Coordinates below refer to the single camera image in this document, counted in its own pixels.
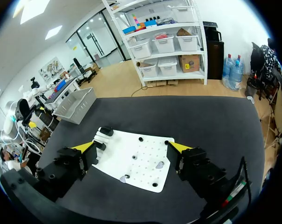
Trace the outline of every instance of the white shelving unit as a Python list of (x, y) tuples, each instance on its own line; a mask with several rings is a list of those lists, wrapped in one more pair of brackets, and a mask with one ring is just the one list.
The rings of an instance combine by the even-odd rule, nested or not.
[[(148, 81), (158, 81), (158, 80), (171, 80), (171, 79), (203, 79), (204, 80), (204, 85), (207, 84), (207, 69), (208, 69), (208, 61), (207, 61), (207, 44), (206, 44), (206, 38), (205, 38), (205, 31), (204, 31), (204, 26), (203, 26), (203, 21), (200, 17), (199, 10), (197, 7), (197, 4), (195, 0), (185, 0), (185, 3), (188, 6), (193, 6), (194, 12), (195, 12), (195, 18), (197, 21), (195, 22), (180, 22), (180, 23), (173, 23), (173, 24), (166, 24), (166, 25), (161, 25), (161, 26), (156, 26), (156, 27), (148, 27), (146, 29), (140, 30), (138, 32), (134, 32), (128, 35), (125, 35), (118, 24), (117, 21), (117, 14), (118, 13), (124, 13), (126, 18), (128, 16), (131, 16), (131, 14), (134, 14), (136, 11), (140, 12), (142, 10), (141, 8), (148, 9), (148, 6), (158, 6), (158, 4), (168, 4), (170, 5), (172, 2), (175, 2), (175, 0), (127, 0), (126, 4), (120, 4), (120, 7), (117, 9), (112, 10), (112, 7), (110, 6), (111, 3), (116, 3), (116, 0), (112, 1), (107, 1), (107, 0), (102, 0), (105, 7), (107, 8), (112, 20), (115, 23), (116, 28), (118, 29), (122, 40), (131, 56), (131, 59), (133, 61), (133, 64), (136, 68), (136, 71), (138, 73), (138, 76), (140, 78), (140, 81), (142, 83), (142, 86), (146, 86), (145, 82)], [(145, 57), (142, 59), (136, 59), (134, 55), (132, 54), (132, 51), (129, 49), (129, 43), (128, 41), (131, 38), (138, 38), (142, 39), (144, 36), (148, 35), (153, 35), (154, 33), (158, 33), (161, 31), (172, 31), (175, 30), (175, 32), (179, 28), (193, 28), (198, 37), (199, 45), (197, 46), (197, 51), (181, 51), (181, 48), (179, 45), (175, 44), (175, 51), (171, 53), (163, 53), (160, 54), (156, 50), (152, 52), (152, 55), (149, 57)], [(199, 71), (195, 72), (188, 72), (188, 73), (183, 73), (182, 69), (179, 66), (179, 62), (177, 65), (177, 74), (175, 76), (169, 76), (165, 77), (162, 76), (161, 72), (158, 74), (157, 77), (143, 77), (142, 71), (139, 69), (139, 67), (136, 66), (137, 62), (142, 62), (147, 59), (153, 59), (153, 58), (162, 58), (162, 57), (169, 57), (169, 56), (179, 56), (179, 55), (202, 55), (202, 61), (201, 61), (201, 66)]]

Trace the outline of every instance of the white container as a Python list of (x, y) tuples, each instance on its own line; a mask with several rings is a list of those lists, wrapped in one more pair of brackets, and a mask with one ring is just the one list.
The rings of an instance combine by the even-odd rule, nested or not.
[(157, 60), (155, 61), (144, 61), (144, 63), (149, 63), (149, 64), (153, 64), (152, 66), (148, 66), (148, 67), (144, 67), (144, 68), (140, 68), (140, 70), (142, 71), (144, 78), (149, 78), (149, 77), (156, 77), (158, 76), (158, 62)]
[(177, 22), (194, 22), (193, 6), (170, 7), (174, 12)]
[(169, 53), (174, 52), (174, 35), (169, 35), (167, 38), (159, 39), (159, 40), (152, 40), (156, 47), (158, 48), (159, 53)]
[(158, 67), (161, 70), (163, 76), (175, 76), (177, 75), (177, 58), (167, 57), (158, 61)]
[(149, 46), (150, 39), (144, 39), (133, 43), (129, 48), (131, 49), (136, 59), (151, 56), (151, 48)]
[(176, 36), (179, 41), (181, 51), (195, 51), (197, 49), (198, 36)]
[(58, 106), (54, 115), (79, 125), (96, 100), (93, 88), (71, 92)]

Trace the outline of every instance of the patterned cloth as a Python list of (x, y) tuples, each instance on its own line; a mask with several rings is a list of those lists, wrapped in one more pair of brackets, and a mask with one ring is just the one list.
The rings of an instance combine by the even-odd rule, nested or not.
[(274, 51), (267, 45), (262, 45), (261, 50), (263, 51), (264, 54), (264, 59), (265, 59), (265, 76), (267, 79), (272, 79), (273, 74), (272, 74), (272, 69), (275, 67), (278, 72), (282, 74), (282, 69), (281, 66), (275, 56)]

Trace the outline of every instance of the wooden floor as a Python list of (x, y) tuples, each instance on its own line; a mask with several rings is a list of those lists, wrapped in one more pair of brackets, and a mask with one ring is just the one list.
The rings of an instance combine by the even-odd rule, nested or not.
[[(100, 69), (98, 74), (90, 83), (84, 83), (81, 88), (93, 87), (98, 98), (104, 97), (130, 97), (132, 93), (141, 88), (138, 74), (132, 61), (126, 61)], [(229, 96), (244, 98), (246, 80), (243, 79), (239, 91), (232, 91), (224, 87), (220, 80), (208, 80), (207, 85), (203, 85), (203, 80), (188, 79), (179, 80), (177, 86), (151, 87), (147, 90), (139, 90), (133, 97), (140, 96)], [(255, 107), (259, 118), (262, 118), (262, 130), (264, 142), (268, 129), (268, 115), (270, 114), (269, 103), (266, 99), (258, 100), (254, 98)], [(267, 146), (274, 140), (273, 132), (269, 131)], [(273, 167), (276, 159), (276, 149), (268, 148), (265, 151), (264, 175)]]

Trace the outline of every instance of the black work surface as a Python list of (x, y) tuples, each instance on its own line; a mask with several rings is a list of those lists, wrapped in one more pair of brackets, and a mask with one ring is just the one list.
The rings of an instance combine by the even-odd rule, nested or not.
[(47, 99), (44, 104), (53, 103), (53, 102), (58, 98), (58, 96), (63, 92), (63, 90), (65, 90), (66, 87), (68, 87), (70, 84), (72, 84), (73, 81), (74, 81), (73, 79), (72, 79), (72, 80), (69, 80), (58, 92), (55, 92), (55, 93), (54, 93), (54, 95), (52, 96), (51, 99)]
[[(101, 126), (132, 133), (173, 137), (175, 142), (207, 151), (208, 158), (236, 174), (241, 157), (248, 164), (253, 200), (260, 192), (264, 170), (261, 124), (254, 105), (231, 97), (136, 97), (99, 98), (80, 125), (62, 120), (53, 132), (39, 161), (41, 168), (62, 147), (93, 140)], [(170, 167), (161, 193), (123, 184), (91, 167), (57, 203), (86, 216), (126, 222), (156, 221), (186, 224), (199, 217), (206, 204), (188, 182), (182, 182)], [(240, 212), (247, 194), (239, 202)]]

